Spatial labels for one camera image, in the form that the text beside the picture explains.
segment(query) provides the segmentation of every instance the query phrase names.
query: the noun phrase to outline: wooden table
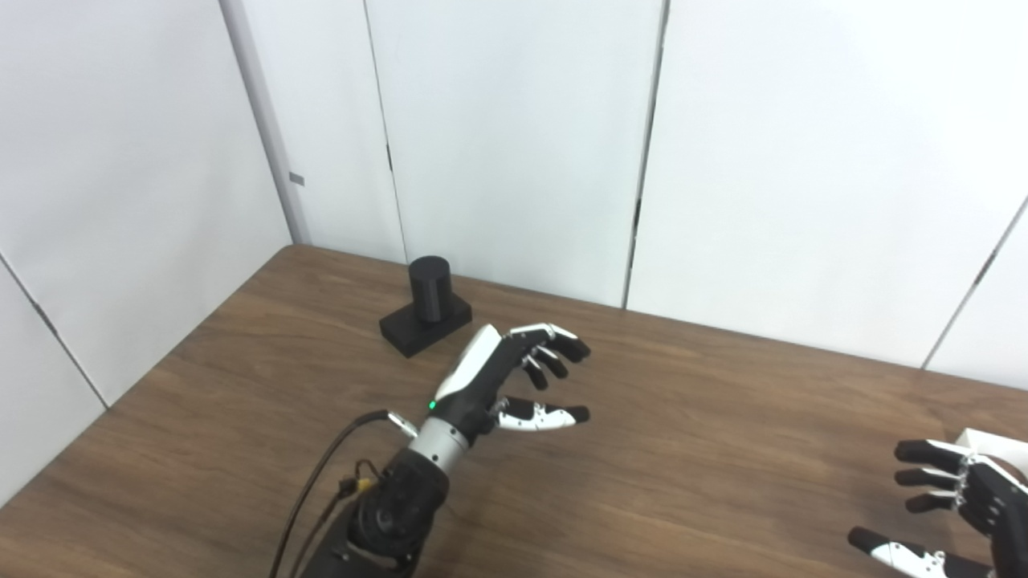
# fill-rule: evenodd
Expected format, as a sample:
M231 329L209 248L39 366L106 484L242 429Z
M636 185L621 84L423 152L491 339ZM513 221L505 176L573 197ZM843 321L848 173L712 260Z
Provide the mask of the wooden table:
M481 438L418 577L893 576L846 544L853 525L988 559L953 514L905 512L891 451L965 426L1028 438L1024 392L468 279L474 327L405 360L377 320L406 283L397 264L277 255L0 510L0 576L264 576L342 426L380 407L420 422L474 327L537 321L593 356L543 394L520 373L507 391L593 420ZM356 434L300 535L356 459L404 443Z

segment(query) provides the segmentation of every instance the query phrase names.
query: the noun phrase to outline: robotic hand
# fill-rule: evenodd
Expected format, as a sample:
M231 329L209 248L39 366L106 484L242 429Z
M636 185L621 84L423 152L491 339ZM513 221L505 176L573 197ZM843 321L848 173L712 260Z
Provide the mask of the robotic hand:
M499 390L524 369L536 389L547 388L543 366L559 378L567 368L557 353L578 363L589 348L573 333L542 323L501 335L486 325L475 334L429 404L418 431L391 413L413 439L332 522L307 564L303 578L406 578L417 566L436 510L449 492L449 474L480 435L497 426L541 431L589 420L585 407L557 407L511 397ZM390 564L380 561L387 558Z
M849 533L849 543L875 559L918 578L1028 578L1028 487L995 460L972 449L934 440L901 441L901 462L926 464L898 471L900 485L938 490L907 501L921 513L953 510L991 540L995 568L924 546L892 541L864 528Z

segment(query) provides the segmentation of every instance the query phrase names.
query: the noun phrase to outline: white wall panel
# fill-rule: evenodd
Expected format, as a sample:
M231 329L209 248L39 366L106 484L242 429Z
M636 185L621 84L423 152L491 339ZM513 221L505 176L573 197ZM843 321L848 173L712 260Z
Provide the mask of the white wall panel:
M1028 190L1026 10L673 0L629 308L923 363Z
M242 35L254 52L243 60L269 101L258 108L281 134L283 170L304 179L287 185L301 241L403 262L363 2L224 1L237 48Z
M659 0L369 0L411 259L620 304Z
M217 2L0 4L0 250L108 401L288 243Z
M0 264L0 505L103 410Z
M1023 216L927 368L1028 390L1028 220Z

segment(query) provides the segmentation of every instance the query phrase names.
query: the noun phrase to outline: black cable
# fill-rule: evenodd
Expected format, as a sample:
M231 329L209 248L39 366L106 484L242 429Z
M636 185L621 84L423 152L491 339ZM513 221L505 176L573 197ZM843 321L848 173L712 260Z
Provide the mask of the black cable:
M321 527L325 526L325 522L328 521L328 518L332 515L332 511L335 510L335 507L339 505L339 502L353 496L357 492L357 480L352 479L350 481L353 482L351 484L353 487L345 490L342 485L343 482L339 482L339 492L332 497L332 501L328 503L328 506L325 506L325 510L322 511L320 516L318 516L318 520L315 521L315 527L310 529L310 533L307 534L306 539L303 540L303 545L300 546L300 551L296 554L296 561L293 562L293 569L289 571L289 578L296 578L296 573L300 571L300 563L303 562L303 556L306 555L307 548L309 548L310 544L315 541L315 536L318 535L318 531L321 530Z
M328 464L329 459L335 454L335 450L339 448L339 444L342 440L346 439L350 434L354 433L357 428L370 424L371 422L377 422L381 420L389 419L389 410L379 409L378 411L372 411L370 413L365 413L360 418L354 420L348 426L346 426L339 435L335 436L332 443L329 444L328 449L322 456L318 465L315 466L315 470L310 472L310 477L307 478L307 482L303 485L303 490L300 491L299 498L296 499L296 503L293 504L293 511L289 512L289 517L286 519L286 528L282 531L282 537L279 538L279 547L274 550L274 561L271 562L271 572L268 573L268 578L277 578L279 575L279 567L282 565L282 556L286 553L286 544L289 542L289 534L293 530L293 525L296 523L296 516L300 513L300 508L303 507L303 502L307 499L307 494L310 494L310 490L314 487L315 482L318 481L318 476L321 475L322 470L325 469L325 465Z
M361 476L361 466L362 465L367 465L368 468L371 469L371 473L375 474L375 479L376 480L377 479L381 479L382 476L381 476L380 473L378 473L378 468L376 468L375 465L371 463L371 460L367 460L367 459L358 460L357 461L357 465L354 466L354 477L356 477L357 479L361 479L361 477L362 477Z

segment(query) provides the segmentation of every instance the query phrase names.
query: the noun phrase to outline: black cylinder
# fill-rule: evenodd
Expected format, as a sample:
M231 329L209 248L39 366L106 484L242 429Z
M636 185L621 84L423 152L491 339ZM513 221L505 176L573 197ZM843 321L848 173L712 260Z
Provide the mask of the black cylinder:
M421 257L410 263L410 292L414 315L425 323L438 323L453 315L453 287L449 263L442 257Z

